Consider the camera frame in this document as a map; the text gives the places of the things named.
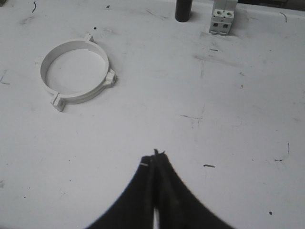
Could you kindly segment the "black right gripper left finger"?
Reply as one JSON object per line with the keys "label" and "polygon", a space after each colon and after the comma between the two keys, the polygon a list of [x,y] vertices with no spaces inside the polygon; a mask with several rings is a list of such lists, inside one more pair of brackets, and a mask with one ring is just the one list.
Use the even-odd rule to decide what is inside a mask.
{"label": "black right gripper left finger", "polygon": [[126,189],[89,228],[152,229],[154,169],[152,157],[142,157]]}

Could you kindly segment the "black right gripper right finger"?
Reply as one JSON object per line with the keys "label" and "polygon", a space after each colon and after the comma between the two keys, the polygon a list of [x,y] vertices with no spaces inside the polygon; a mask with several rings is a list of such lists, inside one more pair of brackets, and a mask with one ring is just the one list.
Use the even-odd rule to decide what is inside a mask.
{"label": "black right gripper right finger", "polygon": [[175,172],[169,158],[154,149],[155,206],[160,229],[231,229],[206,208]]}

